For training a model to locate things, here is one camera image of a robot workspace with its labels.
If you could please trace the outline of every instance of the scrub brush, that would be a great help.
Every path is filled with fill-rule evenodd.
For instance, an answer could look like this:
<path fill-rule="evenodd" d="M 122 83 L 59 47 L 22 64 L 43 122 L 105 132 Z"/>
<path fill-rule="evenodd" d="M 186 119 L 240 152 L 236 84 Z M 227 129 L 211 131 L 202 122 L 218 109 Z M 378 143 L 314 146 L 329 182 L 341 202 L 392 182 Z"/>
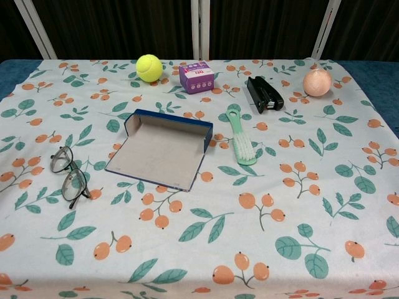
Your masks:
<path fill-rule="evenodd" d="M 227 118 L 233 128 L 233 145 L 236 154 L 237 163 L 240 165 L 253 165 L 256 163 L 255 151 L 252 147 L 251 140 L 244 133 L 241 127 L 239 111 L 229 109 L 226 111 Z"/>

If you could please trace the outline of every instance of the black stapler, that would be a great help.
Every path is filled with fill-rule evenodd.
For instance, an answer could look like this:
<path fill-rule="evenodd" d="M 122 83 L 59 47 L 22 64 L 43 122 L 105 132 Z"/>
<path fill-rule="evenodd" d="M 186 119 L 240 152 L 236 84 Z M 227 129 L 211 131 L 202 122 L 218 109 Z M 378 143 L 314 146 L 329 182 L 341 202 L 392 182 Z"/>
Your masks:
<path fill-rule="evenodd" d="M 265 109 L 280 110 L 284 106 L 280 93 L 260 76 L 256 76 L 255 79 L 249 77 L 247 88 L 259 113 Z"/>

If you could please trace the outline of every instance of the cardboard box lid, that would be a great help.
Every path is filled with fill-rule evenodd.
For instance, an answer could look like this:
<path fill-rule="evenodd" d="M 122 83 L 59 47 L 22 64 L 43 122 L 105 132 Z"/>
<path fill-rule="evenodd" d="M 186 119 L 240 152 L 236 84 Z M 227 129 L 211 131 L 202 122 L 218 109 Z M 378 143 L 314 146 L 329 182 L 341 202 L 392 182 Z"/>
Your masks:
<path fill-rule="evenodd" d="M 105 170 L 189 191 L 212 137 L 205 121 L 137 109 Z"/>

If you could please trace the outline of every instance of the eyeglasses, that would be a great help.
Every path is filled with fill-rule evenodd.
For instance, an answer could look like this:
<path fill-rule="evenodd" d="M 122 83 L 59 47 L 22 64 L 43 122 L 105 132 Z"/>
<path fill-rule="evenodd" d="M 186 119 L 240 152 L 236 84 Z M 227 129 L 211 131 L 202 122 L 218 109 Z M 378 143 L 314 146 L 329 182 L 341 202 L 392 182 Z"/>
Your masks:
<path fill-rule="evenodd" d="M 51 156 L 50 168 L 53 173 L 60 173 L 61 171 L 70 169 L 70 173 L 61 189 L 64 199 L 71 202 L 69 209 L 74 208 L 75 203 L 81 195 L 86 198 L 90 197 L 85 175 L 74 162 L 74 154 L 68 146 L 60 147 L 60 150 Z"/>

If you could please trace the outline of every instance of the curtain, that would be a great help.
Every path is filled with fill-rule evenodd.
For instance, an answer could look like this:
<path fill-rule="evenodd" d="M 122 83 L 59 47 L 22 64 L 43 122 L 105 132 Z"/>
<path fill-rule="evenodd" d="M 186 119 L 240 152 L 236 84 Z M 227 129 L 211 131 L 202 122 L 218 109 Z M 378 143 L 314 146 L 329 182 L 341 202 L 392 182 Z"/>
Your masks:
<path fill-rule="evenodd" d="M 399 0 L 343 0 L 323 59 L 399 61 Z"/>
<path fill-rule="evenodd" d="M 192 59 L 187 0 L 33 0 L 61 59 Z"/>
<path fill-rule="evenodd" d="M 6 59 L 42 59 L 14 1 L 1 0 L 0 11 L 0 62 Z"/>
<path fill-rule="evenodd" d="M 211 0 L 211 59 L 310 57 L 328 0 Z"/>

